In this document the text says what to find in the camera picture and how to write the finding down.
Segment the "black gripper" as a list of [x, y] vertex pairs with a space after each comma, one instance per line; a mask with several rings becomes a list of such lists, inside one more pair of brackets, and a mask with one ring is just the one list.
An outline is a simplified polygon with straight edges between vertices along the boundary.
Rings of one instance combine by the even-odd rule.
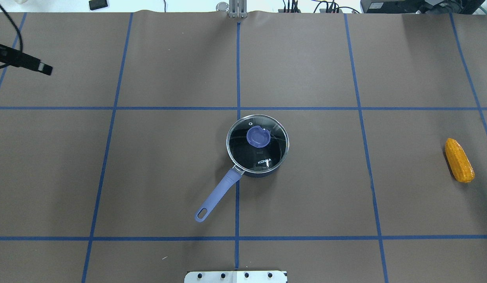
[[29, 54], [21, 54], [21, 50], [0, 44], [0, 63], [12, 66], [16, 61], [19, 68], [41, 72], [44, 75], [51, 75], [53, 72], [53, 67], [43, 63], [40, 59]]

